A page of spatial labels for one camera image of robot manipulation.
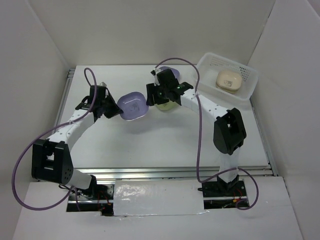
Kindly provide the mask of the purple panda plate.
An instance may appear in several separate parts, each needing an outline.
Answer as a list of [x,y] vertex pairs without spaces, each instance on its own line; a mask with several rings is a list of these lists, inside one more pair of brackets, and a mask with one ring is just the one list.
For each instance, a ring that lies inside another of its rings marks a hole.
[[117,105],[122,110],[120,117],[126,121],[144,117],[149,110],[145,96],[138,91],[123,95],[117,101]]
[[164,70],[167,70],[167,69],[171,70],[172,73],[173,73],[173,75],[174,75],[174,77],[175,77],[177,80],[179,80],[180,72],[179,72],[177,69],[172,68],[172,67],[169,67],[169,66],[161,66],[159,69],[160,69],[161,71],[164,71]]

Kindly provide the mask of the green panda plate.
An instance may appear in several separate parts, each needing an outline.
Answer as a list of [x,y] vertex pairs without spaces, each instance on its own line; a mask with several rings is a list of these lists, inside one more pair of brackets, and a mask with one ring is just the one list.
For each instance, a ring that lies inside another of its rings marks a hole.
[[178,108],[180,105],[177,104],[176,102],[169,101],[162,104],[155,104],[154,106],[162,112],[170,112]]

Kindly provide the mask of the cream panda plate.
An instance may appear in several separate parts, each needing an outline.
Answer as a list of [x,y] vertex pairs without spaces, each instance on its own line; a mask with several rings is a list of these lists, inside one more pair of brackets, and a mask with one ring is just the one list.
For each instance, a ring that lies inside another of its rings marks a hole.
[[237,92],[242,85],[242,76],[230,70],[222,70],[218,73],[215,86],[228,93]]

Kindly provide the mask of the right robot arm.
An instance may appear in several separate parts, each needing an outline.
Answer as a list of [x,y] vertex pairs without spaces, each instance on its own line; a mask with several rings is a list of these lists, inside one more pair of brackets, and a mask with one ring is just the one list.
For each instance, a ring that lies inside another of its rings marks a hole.
[[154,82],[146,86],[148,106],[174,102],[199,115],[199,132],[203,131],[204,120],[213,125],[213,145],[219,152],[220,166],[216,176],[217,189],[229,196],[239,181],[240,148],[247,137],[241,112],[237,108],[219,106],[196,92],[187,83],[180,83],[171,69],[154,69]]

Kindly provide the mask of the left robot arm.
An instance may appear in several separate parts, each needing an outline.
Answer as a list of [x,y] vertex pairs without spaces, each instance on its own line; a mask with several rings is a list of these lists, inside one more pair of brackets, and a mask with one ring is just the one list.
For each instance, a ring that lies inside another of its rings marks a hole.
[[75,187],[88,200],[97,197],[96,177],[74,168],[71,150],[101,116],[110,119],[122,112],[106,86],[92,85],[89,95],[76,106],[66,125],[48,138],[34,142],[31,176],[36,180]]

